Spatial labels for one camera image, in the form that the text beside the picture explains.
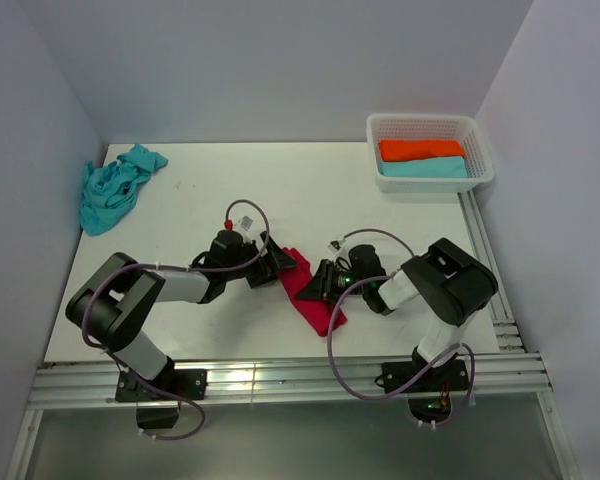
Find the crimson red t shirt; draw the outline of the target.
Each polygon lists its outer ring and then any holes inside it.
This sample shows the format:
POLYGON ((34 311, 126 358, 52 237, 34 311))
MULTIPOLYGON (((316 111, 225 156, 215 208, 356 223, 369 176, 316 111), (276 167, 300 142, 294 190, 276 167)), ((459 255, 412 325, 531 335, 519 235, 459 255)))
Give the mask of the crimson red t shirt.
POLYGON ((283 247, 282 252, 291 257, 296 266, 280 270, 279 281, 296 311, 319 337, 326 337, 333 312, 333 303, 325 299, 325 287, 332 270, 329 261, 321 261, 312 274, 310 262, 296 248, 283 247))

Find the white perforated plastic basket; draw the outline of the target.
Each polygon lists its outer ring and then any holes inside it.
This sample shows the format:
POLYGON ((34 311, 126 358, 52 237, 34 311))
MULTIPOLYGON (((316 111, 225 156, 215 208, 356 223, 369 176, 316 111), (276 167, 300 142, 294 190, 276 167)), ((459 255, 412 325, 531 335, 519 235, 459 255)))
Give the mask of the white perforated plastic basket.
POLYGON ((495 177, 482 132, 470 117, 373 114, 366 135, 384 193, 464 193, 495 177))

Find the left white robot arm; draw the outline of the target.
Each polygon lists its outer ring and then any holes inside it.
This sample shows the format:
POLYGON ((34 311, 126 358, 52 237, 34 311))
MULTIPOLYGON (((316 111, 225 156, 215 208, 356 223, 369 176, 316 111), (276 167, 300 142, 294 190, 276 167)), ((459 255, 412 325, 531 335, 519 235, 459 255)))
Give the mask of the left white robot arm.
POLYGON ((190 266, 161 272, 117 252, 71 297, 65 316, 134 371, 144 393, 163 399, 175 389, 176 374, 173 360, 143 332, 153 306, 208 304, 231 281, 244 279, 254 289, 297 266, 265 231, 260 239, 251 239, 242 225, 227 225, 190 266))

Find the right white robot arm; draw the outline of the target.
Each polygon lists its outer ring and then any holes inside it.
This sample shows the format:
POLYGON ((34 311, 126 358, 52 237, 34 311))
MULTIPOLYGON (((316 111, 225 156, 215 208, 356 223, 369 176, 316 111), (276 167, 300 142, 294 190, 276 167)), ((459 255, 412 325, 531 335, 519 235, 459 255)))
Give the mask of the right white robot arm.
POLYGON ((383 316, 414 299, 424 300, 433 319, 414 349, 413 378, 423 389, 437 388, 447 377, 447 364, 455 359, 448 349, 461 342, 477 312, 498 292, 494 274, 446 238, 391 274, 370 244, 350 248, 347 256, 346 260, 323 260, 295 298, 331 307, 349 291, 383 316))

